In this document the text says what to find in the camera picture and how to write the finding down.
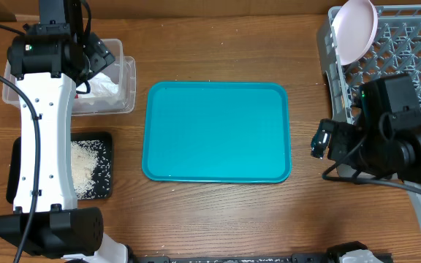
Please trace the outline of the white napkin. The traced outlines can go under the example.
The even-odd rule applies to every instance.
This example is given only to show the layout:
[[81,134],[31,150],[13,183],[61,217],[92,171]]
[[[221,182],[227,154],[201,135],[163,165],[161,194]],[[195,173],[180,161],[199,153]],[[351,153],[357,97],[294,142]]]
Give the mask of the white napkin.
[[119,96],[119,85],[114,83],[109,76],[99,73],[88,81],[91,90],[89,94],[80,94],[80,99],[105,99],[115,101]]

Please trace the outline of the large white plate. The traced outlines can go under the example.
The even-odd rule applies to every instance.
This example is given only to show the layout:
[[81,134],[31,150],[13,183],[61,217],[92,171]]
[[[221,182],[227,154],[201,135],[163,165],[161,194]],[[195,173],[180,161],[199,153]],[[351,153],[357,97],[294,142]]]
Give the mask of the large white plate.
[[373,44],[378,13],[370,0],[348,0],[335,15],[332,27],[336,54],[346,66],[361,59]]

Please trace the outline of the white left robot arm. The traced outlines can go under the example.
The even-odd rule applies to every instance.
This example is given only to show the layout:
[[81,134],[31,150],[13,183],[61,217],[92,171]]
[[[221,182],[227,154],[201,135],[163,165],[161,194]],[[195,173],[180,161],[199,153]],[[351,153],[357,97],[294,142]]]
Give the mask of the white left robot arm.
[[85,1],[41,1],[39,22],[13,39],[7,60],[20,100],[20,173],[0,237],[19,254],[69,262],[132,262],[104,231],[101,211],[80,208],[71,172],[76,90],[114,62],[91,32]]

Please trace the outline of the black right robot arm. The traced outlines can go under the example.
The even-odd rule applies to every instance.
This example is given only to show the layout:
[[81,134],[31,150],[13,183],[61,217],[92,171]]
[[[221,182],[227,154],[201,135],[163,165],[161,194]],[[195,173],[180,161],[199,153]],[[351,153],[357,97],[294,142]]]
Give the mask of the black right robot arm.
[[399,188],[408,192],[421,230],[421,106],[408,74],[359,87],[358,122],[322,119],[311,155],[334,164],[324,180]]

